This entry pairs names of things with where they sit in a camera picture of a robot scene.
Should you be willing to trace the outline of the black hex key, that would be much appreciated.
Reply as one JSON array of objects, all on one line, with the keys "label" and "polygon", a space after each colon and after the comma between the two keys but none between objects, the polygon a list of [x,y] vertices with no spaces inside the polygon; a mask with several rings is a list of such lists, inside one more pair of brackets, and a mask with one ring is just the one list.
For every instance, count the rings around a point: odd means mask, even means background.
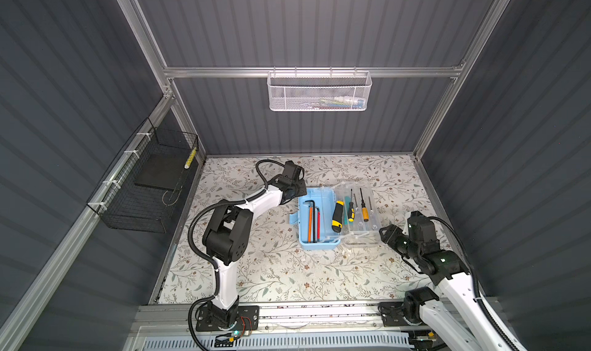
[{"label": "black hex key", "polygon": [[316,243],[315,242],[315,238],[316,238],[316,203],[315,203],[314,223],[315,223],[314,228],[313,228],[314,238],[312,240],[312,243]]}]

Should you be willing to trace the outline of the orange handled screwdriver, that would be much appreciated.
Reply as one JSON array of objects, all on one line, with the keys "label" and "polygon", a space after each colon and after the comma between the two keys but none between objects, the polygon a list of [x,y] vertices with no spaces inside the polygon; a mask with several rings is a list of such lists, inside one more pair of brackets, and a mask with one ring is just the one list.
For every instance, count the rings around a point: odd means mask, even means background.
[{"label": "orange handled screwdriver", "polygon": [[362,208],[363,221],[369,222],[369,211],[366,206],[366,201],[364,199],[362,189],[360,189],[360,197],[361,197],[361,208]]}]

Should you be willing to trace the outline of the small yellow black screwdriver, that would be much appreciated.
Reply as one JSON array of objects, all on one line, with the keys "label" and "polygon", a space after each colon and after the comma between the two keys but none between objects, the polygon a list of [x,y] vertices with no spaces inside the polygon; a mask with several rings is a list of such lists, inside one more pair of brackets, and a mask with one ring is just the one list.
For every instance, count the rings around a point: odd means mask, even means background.
[{"label": "small yellow black screwdriver", "polygon": [[355,200],[354,200],[354,193],[352,189],[350,190],[350,198],[347,210],[347,220],[349,223],[353,223],[355,220]]}]

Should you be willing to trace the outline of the blue plastic tool box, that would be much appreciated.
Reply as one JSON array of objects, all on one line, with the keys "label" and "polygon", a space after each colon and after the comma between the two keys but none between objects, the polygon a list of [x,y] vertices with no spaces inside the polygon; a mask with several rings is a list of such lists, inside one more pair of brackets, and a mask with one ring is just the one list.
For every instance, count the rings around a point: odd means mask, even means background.
[{"label": "blue plastic tool box", "polygon": [[308,187],[298,198],[298,210],[289,216],[289,223],[298,226],[298,240],[304,250],[332,250],[341,236],[332,229],[336,195],[331,187]]}]

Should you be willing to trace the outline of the yellow black ratchet screwdriver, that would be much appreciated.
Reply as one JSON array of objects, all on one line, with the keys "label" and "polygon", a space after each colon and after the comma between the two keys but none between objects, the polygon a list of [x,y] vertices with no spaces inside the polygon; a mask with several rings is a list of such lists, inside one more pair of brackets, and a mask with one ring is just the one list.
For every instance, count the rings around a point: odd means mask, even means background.
[{"label": "yellow black ratchet screwdriver", "polygon": [[332,231],[334,233],[341,233],[343,229],[343,211],[344,203],[341,200],[337,200],[335,208],[332,214]]}]

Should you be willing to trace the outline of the red hex key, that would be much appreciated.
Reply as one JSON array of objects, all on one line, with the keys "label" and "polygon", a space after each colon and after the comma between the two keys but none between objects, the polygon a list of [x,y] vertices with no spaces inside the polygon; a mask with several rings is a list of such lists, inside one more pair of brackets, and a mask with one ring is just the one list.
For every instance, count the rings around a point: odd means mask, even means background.
[{"label": "red hex key", "polygon": [[320,237],[321,236],[321,212],[320,212],[320,208],[316,208],[316,238],[315,238],[315,242],[319,243],[320,242]]}]

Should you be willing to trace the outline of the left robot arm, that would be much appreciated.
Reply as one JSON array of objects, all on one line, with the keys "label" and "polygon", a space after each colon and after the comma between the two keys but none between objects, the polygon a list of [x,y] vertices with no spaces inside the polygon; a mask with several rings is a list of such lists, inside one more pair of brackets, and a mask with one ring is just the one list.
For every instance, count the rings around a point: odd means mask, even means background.
[{"label": "left robot arm", "polygon": [[212,306],[224,312],[238,306],[237,263],[249,243],[253,221],[270,209],[282,206],[306,195],[304,169],[292,160],[260,160],[255,170],[260,177],[263,163],[281,166],[283,172],[271,179],[263,179],[263,187],[243,200],[219,201],[203,235],[207,257],[212,260],[215,274],[215,294]]}]

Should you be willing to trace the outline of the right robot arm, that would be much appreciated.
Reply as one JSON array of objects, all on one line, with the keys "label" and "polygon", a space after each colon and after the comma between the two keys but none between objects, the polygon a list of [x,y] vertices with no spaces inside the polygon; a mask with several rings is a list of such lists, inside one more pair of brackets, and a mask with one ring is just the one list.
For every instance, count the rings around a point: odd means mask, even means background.
[{"label": "right robot arm", "polygon": [[524,350],[525,346],[481,292],[476,271],[462,249],[443,249],[436,235],[439,217],[411,212],[406,229],[390,224],[380,229],[383,243],[431,284],[406,291],[398,312],[410,326],[428,326],[451,350]]}]

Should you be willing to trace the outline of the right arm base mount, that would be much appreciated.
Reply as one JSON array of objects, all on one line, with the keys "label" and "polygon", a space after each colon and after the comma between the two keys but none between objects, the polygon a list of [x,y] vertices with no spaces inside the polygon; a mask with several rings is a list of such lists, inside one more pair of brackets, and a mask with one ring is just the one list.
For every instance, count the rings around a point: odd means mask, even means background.
[{"label": "right arm base mount", "polygon": [[426,323],[420,317],[420,307],[429,305],[443,305],[440,301],[418,302],[405,299],[404,301],[389,301],[378,303],[383,325],[391,326],[422,326]]}]

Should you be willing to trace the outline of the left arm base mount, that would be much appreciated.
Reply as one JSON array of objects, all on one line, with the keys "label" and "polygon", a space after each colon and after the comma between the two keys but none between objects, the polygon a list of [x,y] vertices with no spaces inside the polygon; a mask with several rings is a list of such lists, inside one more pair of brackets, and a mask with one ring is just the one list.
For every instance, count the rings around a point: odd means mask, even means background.
[{"label": "left arm base mount", "polygon": [[206,303],[195,315],[197,332],[254,331],[259,326],[259,306],[233,306],[225,310]]}]

